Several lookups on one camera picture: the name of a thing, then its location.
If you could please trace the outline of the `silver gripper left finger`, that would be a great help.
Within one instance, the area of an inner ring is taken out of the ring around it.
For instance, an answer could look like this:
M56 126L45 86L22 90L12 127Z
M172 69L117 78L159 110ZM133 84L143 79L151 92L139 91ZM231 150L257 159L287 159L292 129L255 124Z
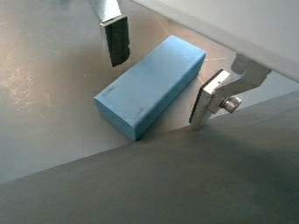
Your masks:
M129 57L127 16L121 14L117 0L91 0L100 26L104 28L111 65L121 65Z

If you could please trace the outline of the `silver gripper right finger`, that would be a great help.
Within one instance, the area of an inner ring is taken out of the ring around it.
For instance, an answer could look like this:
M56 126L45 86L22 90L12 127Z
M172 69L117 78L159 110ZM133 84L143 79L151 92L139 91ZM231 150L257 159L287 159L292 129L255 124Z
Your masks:
M269 68L239 53L231 71L232 73L220 69L200 87L189 117L195 130L220 109L232 113L241 103L237 94L257 88L271 73Z

